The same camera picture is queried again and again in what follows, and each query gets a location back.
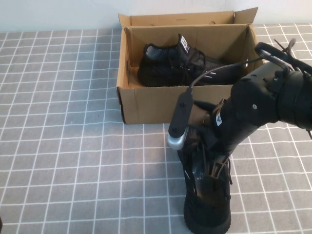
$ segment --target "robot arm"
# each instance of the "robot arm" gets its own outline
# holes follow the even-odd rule
[[[193,101],[192,86],[179,97],[169,127],[172,148],[183,147],[194,105],[209,115],[205,121],[218,139],[214,150],[223,153],[231,154],[240,142],[267,123],[282,121],[312,130],[312,68],[292,58],[289,51],[285,54],[264,43],[259,43],[256,51],[270,62],[234,84],[227,100],[218,105]]]

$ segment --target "white wall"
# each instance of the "white wall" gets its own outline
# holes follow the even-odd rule
[[[311,0],[0,0],[0,31],[119,27],[118,13],[169,14],[259,7],[254,23],[312,22]]]

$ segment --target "shoe sole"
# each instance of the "shoe sole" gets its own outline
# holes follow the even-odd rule
[[[188,229],[194,234],[225,234],[230,226],[231,226],[231,212],[229,212],[229,216],[227,220],[219,226],[216,227],[205,227],[199,225],[190,215],[188,207],[190,207],[190,199],[186,195],[184,201],[184,221]]]

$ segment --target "black sneaker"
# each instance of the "black sneaker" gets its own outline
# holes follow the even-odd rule
[[[209,129],[189,128],[178,151],[187,191],[184,219],[194,234],[225,234],[231,225],[230,161],[227,155],[214,158],[205,143],[211,137]]]
[[[174,46],[147,44],[137,76],[148,87],[190,85],[203,72],[226,64],[192,48],[179,34]],[[223,68],[208,74],[197,85],[234,84],[243,75],[243,66]]]

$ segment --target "grid pattern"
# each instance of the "grid pattern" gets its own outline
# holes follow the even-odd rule
[[[255,25],[297,43],[312,25]],[[4,234],[186,234],[185,185],[167,124],[124,125],[120,29],[0,33],[0,216]],[[268,124],[232,158],[229,233],[312,233],[312,144]]]

